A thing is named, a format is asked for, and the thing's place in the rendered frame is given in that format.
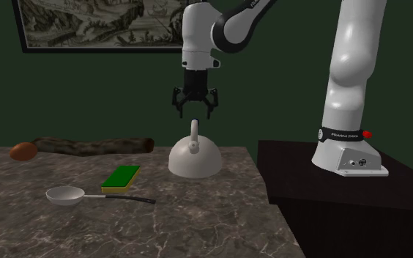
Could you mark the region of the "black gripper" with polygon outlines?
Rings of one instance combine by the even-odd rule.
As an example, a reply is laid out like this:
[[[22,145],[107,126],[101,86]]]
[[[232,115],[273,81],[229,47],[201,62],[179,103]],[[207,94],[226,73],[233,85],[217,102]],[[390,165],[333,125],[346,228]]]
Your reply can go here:
[[[207,70],[185,70],[184,87],[174,87],[172,92],[172,105],[179,112],[179,117],[183,118],[183,106],[189,100],[202,100],[207,107],[206,118],[210,119],[211,113],[218,106],[218,92],[216,88],[207,88]],[[207,94],[212,95],[212,101],[207,98]]]

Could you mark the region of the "white kettle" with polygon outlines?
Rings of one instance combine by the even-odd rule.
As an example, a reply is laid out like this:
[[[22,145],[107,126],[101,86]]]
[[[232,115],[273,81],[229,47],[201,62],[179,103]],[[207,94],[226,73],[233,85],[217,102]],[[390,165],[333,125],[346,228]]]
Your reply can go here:
[[[222,169],[222,164],[218,146],[198,134],[197,119],[191,121],[190,135],[175,143],[168,158],[168,170],[172,174],[191,179],[211,177]]]

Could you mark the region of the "green and yellow sponge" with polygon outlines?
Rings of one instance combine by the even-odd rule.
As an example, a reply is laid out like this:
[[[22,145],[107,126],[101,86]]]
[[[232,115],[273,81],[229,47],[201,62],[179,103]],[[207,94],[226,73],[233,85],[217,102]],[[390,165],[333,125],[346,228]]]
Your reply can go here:
[[[101,185],[101,191],[104,194],[126,193],[140,170],[140,166],[118,166]]]

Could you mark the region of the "dark brown long loaf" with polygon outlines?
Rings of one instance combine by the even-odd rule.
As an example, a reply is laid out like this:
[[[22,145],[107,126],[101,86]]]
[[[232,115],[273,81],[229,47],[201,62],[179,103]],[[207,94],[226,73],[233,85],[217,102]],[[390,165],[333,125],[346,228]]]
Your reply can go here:
[[[32,141],[39,152],[79,157],[111,154],[150,153],[155,147],[151,138],[118,138],[99,141],[73,141],[56,137],[39,137]]]

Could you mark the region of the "brown egg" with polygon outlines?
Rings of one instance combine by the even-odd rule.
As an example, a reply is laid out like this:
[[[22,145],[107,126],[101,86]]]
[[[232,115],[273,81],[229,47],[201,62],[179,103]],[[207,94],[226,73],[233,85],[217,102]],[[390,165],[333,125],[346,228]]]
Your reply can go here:
[[[37,155],[37,146],[31,142],[16,144],[10,150],[10,157],[15,161],[28,161]]]

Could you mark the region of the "dark robot stand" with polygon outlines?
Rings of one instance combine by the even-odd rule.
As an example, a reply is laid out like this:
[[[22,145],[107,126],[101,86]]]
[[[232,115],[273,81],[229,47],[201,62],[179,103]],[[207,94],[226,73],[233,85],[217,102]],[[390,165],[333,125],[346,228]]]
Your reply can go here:
[[[386,177],[314,166],[316,145],[261,140],[257,167],[306,258],[413,258],[413,170],[383,154]]]

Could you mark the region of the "framed landscape wall picture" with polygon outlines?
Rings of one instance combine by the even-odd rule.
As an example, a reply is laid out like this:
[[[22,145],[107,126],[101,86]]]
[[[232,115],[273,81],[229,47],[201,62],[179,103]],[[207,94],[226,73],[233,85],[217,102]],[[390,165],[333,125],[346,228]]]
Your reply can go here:
[[[11,0],[25,53],[179,53],[190,0]]]

